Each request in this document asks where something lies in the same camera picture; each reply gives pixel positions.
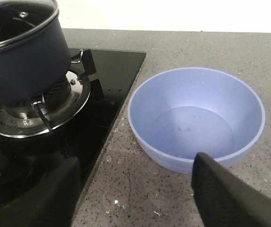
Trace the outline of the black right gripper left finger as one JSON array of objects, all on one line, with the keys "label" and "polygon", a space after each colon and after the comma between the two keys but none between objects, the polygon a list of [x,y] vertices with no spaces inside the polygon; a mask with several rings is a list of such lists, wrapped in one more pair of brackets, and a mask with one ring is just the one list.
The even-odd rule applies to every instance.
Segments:
[{"label": "black right gripper left finger", "polygon": [[77,157],[66,159],[32,190],[0,209],[0,227],[68,227],[81,192]]}]

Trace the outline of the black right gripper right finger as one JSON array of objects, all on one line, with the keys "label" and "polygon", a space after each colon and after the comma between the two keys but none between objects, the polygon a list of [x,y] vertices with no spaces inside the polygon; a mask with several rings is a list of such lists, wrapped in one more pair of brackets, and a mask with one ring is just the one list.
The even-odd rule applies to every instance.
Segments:
[{"label": "black right gripper right finger", "polygon": [[194,159],[191,186],[206,227],[271,227],[271,198],[250,187],[206,153]]}]

